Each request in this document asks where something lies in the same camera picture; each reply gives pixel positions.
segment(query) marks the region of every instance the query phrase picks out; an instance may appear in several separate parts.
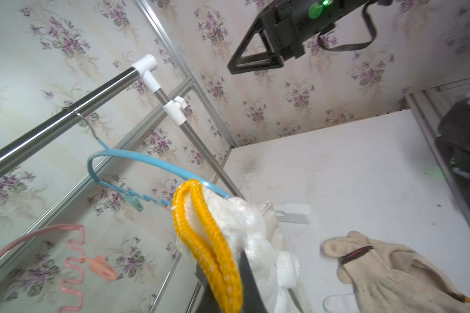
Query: yellow rope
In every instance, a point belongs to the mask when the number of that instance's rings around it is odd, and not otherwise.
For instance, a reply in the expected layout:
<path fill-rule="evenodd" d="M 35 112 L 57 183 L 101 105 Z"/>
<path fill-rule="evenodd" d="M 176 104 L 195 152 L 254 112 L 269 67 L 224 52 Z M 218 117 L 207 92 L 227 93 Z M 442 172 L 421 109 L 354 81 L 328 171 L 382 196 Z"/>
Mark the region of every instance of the yellow rope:
<path fill-rule="evenodd" d="M 188 225 L 184 208 L 190 193 L 193 208 L 211 245 Z M 172 200 L 174 228 L 204 271 L 212 293 L 224 313 L 239 313 L 242 307 L 242 281 L 225 237 L 210 214 L 198 180 L 188 180 L 177 188 Z"/>

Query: floral wallpaper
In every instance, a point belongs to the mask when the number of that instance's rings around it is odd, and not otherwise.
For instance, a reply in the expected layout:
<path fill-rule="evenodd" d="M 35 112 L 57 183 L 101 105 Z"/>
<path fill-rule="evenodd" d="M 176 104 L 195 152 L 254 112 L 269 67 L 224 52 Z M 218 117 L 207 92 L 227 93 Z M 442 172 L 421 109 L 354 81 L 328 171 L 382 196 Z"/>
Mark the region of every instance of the floral wallpaper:
<path fill-rule="evenodd" d="M 269 0 L 151 2 L 239 145 L 399 110 L 403 90 L 470 77 L 470 0 L 375 4 L 369 12 L 378 35 L 368 48 L 325 51 L 316 35 L 303 43 L 306 54 L 283 68 L 238 75 L 230 74 L 227 63 Z M 171 7 L 174 17 L 167 13 Z M 361 28 L 357 10 L 322 40 L 329 47 L 364 42 Z M 254 39 L 244 54 L 262 47 Z"/>
<path fill-rule="evenodd" d="M 177 7 L 169 0 L 154 3 L 172 21 L 178 17 Z M 203 13 L 208 21 L 208 13 Z M 163 89 L 172 91 L 184 78 L 133 1 L 0 2 L 0 148 L 125 71 L 146 53 L 158 60 L 155 76 Z M 222 77 L 212 72 L 207 79 L 212 80 L 212 92 L 221 97 L 216 84 Z M 229 145 L 196 95 L 188 94 L 186 101 L 185 116 L 222 162 Z M 102 149 L 88 124 L 113 146 L 158 105 L 144 83 L 137 81 L 0 178 L 0 249 L 87 172 L 87 157 Z M 147 130 L 132 150 L 203 178 L 213 177 L 212 169 L 169 118 Z M 101 179 L 168 201 L 182 182 L 173 174 L 130 160 L 119 160 Z M 89 257 L 106 258 L 118 273 L 116 281 L 107 283 L 83 265 L 84 282 L 75 287 L 84 293 L 82 311 L 148 312 L 155 302 L 178 252 L 170 208 L 140 203 L 142 212 L 119 192 L 96 185 L 57 217 L 59 223 L 84 225 L 82 248 Z M 38 238 L 0 283 L 0 312 L 55 311 L 61 305 L 75 304 L 76 297 L 61 292 L 59 283 L 79 277 L 64 266 L 67 256 L 76 256 L 66 240 L 78 236 L 73 231 Z M 192 280 L 191 286 L 182 286 L 182 292 L 193 292 L 195 283 Z M 175 299 L 179 311 L 186 310 L 189 298 Z"/>

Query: dirty white floor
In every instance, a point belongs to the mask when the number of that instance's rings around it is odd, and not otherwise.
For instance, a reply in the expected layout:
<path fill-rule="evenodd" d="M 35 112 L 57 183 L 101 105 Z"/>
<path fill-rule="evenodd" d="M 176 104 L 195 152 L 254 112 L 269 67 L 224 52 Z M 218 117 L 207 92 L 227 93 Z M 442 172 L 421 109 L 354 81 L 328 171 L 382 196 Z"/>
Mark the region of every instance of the dirty white floor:
<path fill-rule="evenodd" d="M 352 293 L 320 252 L 351 230 L 412 247 L 470 297 L 470 230 L 410 110 L 236 148 L 225 170 L 251 203 L 312 207 L 311 225 L 280 226 L 313 312 Z"/>

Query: blue clothes hanger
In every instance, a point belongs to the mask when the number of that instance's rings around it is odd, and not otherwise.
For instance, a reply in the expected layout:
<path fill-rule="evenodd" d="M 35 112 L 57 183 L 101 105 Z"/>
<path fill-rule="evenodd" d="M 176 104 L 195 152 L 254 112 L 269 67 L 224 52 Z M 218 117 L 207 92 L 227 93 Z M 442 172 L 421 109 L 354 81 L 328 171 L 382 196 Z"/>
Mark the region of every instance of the blue clothes hanger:
<path fill-rule="evenodd" d="M 165 162 L 163 160 L 159 160 L 156 158 L 153 158 L 148 155 L 144 155 L 138 152 L 134 151 L 127 151 L 127 150 L 114 150 L 108 147 L 101 139 L 97 138 L 98 142 L 105 148 L 105 150 L 98 151 L 91 155 L 89 159 L 87 160 L 87 169 L 89 171 L 89 175 L 91 175 L 91 178 L 98 184 L 103 185 L 105 187 L 112 188 L 113 190 L 116 190 L 120 192 L 126 200 L 128 200 L 134 207 L 142 211 L 143 206 L 137 201 L 134 197 L 137 197 L 139 199 L 145 200 L 145 201 L 153 201 L 156 204 L 159 205 L 166 205 L 166 206 L 172 206 L 172 204 L 164 199 L 157 200 L 154 197 L 151 197 L 149 195 L 140 195 L 135 191 L 129 190 L 129 189 L 122 189 L 118 186 L 109 184 L 103 180 L 100 180 L 99 177 L 96 175 L 94 172 L 94 168 L 92 166 L 92 160 L 94 160 L 97 157 L 102 157 L 102 156 L 116 156 L 120 158 L 126 158 L 126 159 L 131 159 L 143 163 L 147 163 L 153 166 L 156 166 L 158 168 L 161 168 L 163 170 L 166 170 L 168 172 L 171 172 L 173 174 L 176 174 L 177 176 L 183 178 L 184 180 L 189 180 L 189 179 L 196 179 L 202 183 L 205 187 L 209 188 L 210 190 L 214 191 L 218 195 L 224 198 L 230 198 L 231 196 L 224 191 L 223 189 L 219 188 L 218 186 L 208 182 L 207 180 L 203 179 L 200 176 L 195 175 L 192 172 L 188 172 L 187 170 L 184 170 L 178 166 L 175 166 L 173 164 L 170 164 L 168 162 Z"/>

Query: white plastic connector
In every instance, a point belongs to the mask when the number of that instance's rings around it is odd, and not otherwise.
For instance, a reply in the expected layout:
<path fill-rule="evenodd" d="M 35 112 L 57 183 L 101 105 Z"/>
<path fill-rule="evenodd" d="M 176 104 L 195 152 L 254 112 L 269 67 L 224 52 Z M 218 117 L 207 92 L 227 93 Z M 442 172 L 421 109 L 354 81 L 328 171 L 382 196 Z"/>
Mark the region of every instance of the white plastic connector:
<path fill-rule="evenodd" d="M 144 73 L 146 71 L 155 71 L 158 67 L 158 63 L 153 55 L 147 54 L 134 62 L 131 66 L 138 70 L 139 78 L 143 79 Z"/>
<path fill-rule="evenodd" d="M 176 123 L 177 126 L 180 126 L 184 122 L 186 122 L 186 117 L 184 116 L 181 108 L 181 103 L 173 100 L 169 101 L 166 105 L 164 105 L 164 111 L 172 118 L 172 120 Z"/>
<path fill-rule="evenodd" d="M 186 100 L 182 97 L 177 96 L 174 98 L 174 101 L 181 105 L 182 110 L 186 109 L 186 107 L 188 106 L 188 103 L 186 103 Z"/>
<path fill-rule="evenodd" d="M 279 222 L 311 224 L 312 207 L 305 203 L 274 204 L 276 219 Z"/>
<path fill-rule="evenodd" d="M 160 89 L 160 84 L 150 71 L 144 72 L 142 79 L 149 91 L 155 93 L 155 91 Z"/>

